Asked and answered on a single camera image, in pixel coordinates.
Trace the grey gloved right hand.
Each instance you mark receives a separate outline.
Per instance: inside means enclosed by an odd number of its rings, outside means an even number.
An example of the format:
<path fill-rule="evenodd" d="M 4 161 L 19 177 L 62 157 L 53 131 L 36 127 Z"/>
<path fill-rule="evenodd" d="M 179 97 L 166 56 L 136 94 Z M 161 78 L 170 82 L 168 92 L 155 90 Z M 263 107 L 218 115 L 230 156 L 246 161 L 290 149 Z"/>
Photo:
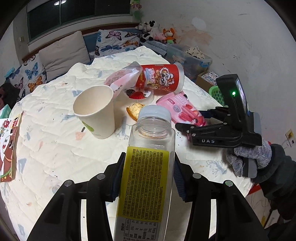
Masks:
<path fill-rule="evenodd" d="M 271 161 L 272 150 L 267 141 L 253 148 L 236 147 L 227 149 L 226 160 L 238 177 L 255 178 L 258 169 L 265 168 Z"/>

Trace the dark jacket forearm right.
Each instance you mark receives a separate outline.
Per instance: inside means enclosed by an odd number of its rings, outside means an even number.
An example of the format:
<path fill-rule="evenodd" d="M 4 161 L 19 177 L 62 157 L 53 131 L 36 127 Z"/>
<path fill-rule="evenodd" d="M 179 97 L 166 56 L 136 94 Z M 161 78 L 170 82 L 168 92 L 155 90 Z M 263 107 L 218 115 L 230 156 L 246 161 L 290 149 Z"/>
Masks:
<path fill-rule="evenodd" d="M 254 183 L 259 184 L 273 209 L 285 220 L 295 216 L 295 161 L 285 154 L 281 145 L 270 145 L 269 164 L 258 170 Z"/>

